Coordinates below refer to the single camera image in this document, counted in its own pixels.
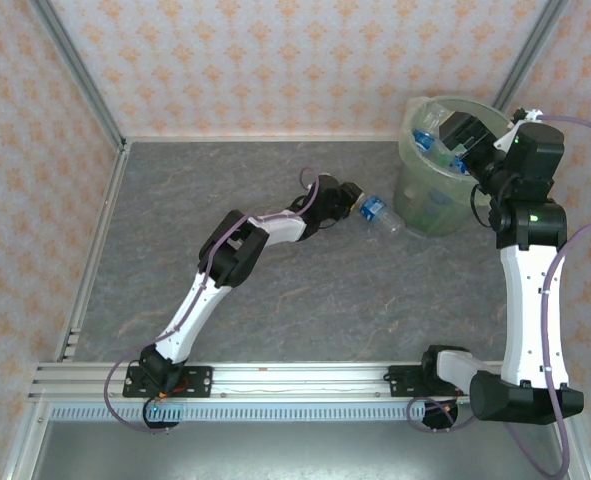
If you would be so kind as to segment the blue label bottle white cap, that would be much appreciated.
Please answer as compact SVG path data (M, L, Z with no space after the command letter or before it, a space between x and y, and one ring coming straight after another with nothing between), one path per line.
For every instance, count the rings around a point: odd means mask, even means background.
M388 233L397 234L405 227L401 217L377 195L362 194L356 208L367 222Z
M423 156L428 157L431 154L435 142L434 136L426 131L415 129L413 131L413 137L420 153Z

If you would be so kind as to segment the aluminium side frame rail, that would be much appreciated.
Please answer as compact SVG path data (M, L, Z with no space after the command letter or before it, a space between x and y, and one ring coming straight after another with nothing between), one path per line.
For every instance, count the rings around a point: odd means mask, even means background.
M119 146L116 152L115 161L106 185L105 195L97 217L86 263L79 280L78 290L70 312L64 322L64 330L60 335L59 343L55 350L54 361L57 363L68 360L74 356L74 354L69 353L69 350L75 351L76 340L84 323L106 236L117 203L124 171L127 166L131 145L132 143L126 140L123 145Z

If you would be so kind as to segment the translucent green lined bin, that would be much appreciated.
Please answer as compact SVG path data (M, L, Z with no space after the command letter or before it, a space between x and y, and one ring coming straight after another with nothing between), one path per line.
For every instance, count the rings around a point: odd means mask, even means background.
M446 149L439 141L438 131L430 133L435 142L428 157L416 147L413 131L422 130L421 121L431 103L477 117L497 137L507 133L509 119L499 110L465 97L417 97L407 101L398 134L401 170L393 196L394 210L408 229L440 237L458 230L472 215L470 194L477 181L469 174L449 170L455 147Z

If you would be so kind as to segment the aluminium frame post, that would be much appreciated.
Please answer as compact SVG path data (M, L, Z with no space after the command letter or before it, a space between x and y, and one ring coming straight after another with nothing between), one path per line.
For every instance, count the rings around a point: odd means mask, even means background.
M522 44L512 67L506 75L495 99L493 107L507 110L518 93L550 35L558 25L559 19L570 0L547 0L546 4Z
M53 41L56 50L66 64L110 143L119 151L123 150L126 139L52 0L27 1Z

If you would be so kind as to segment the grey metal shelf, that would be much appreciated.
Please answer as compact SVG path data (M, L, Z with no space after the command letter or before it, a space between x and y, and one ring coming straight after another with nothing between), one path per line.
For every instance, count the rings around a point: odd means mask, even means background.
M132 431L98 404L29 408L3 480L543 480L554 427L475 422L429 434L403 420L189 423Z

